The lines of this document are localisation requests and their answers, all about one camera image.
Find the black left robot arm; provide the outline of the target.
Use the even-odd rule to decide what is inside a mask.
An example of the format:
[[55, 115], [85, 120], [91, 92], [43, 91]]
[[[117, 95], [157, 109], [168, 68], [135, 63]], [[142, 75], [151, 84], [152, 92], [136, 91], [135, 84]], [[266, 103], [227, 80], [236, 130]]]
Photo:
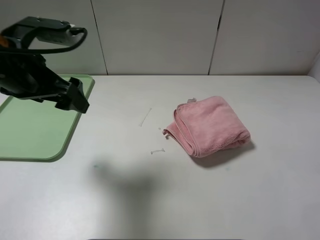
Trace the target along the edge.
[[76, 77], [64, 80], [46, 65], [44, 54], [57, 54], [78, 48], [86, 39], [83, 28], [69, 33], [41, 33], [41, 42], [60, 45], [57, 49], [22, 47], [22, 39], [9, 38], [15, 46], [0, 49], [0, 92], [19, 100], [38, 103], [54, 102], [55, 108], [86, 113], [90, 104], [83, 91], [83, 83]]

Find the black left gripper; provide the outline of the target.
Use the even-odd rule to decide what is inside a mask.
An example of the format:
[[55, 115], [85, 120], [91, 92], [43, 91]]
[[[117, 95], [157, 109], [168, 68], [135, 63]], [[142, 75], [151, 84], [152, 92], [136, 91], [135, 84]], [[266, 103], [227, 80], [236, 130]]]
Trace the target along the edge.
[[64, 80], [46, 66], [41, 55], [0, 55], [0, 92], [20, 100], [56, 102], [55, 108], [85, 114], [90, 106], [83, 83]]

